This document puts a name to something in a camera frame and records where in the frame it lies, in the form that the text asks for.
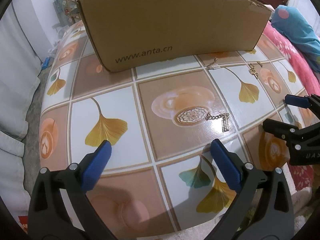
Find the white curtain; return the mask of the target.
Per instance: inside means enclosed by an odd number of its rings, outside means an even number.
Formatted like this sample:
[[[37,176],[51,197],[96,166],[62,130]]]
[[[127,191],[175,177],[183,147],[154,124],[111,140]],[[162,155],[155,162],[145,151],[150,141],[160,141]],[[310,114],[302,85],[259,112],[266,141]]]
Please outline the white curtain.
[[[30,194],[24,188],[27,111],[40,84],[40,59],[17,20],[13,6],[1,18],[1,198],[13,216],[26,215]]]

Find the blue pillow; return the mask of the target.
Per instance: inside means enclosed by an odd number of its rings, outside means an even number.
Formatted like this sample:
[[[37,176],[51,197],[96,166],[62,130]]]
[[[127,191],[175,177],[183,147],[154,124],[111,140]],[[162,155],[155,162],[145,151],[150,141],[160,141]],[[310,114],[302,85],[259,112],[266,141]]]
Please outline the blue pillow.
[[[319,37],[299,10],[279,5],[271,25],[304,55],[311,69],[319,73]]]

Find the brown cardboard box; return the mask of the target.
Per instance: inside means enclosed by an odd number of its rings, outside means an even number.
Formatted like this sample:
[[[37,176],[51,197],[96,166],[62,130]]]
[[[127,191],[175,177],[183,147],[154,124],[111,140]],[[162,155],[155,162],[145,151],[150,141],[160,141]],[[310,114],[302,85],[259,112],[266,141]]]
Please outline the brown cardboard box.
[[[120,72],[206,53],[255,48],[271,15],[256,0],[78,0],[103,67]]]

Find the pink floral blanket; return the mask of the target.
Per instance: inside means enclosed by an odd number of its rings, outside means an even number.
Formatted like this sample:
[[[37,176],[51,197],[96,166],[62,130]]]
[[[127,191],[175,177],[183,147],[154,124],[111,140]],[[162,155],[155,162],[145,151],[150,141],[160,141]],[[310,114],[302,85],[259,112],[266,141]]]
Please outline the pink floral blanket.
[[[281,35],[281,33],[272,27],[270,21],[268,21],[263,34],[274,43],[278,50],[291,64],[306,91],[309,94],[319,95],[319,81],[301,52],[298,51],[285,36]]]

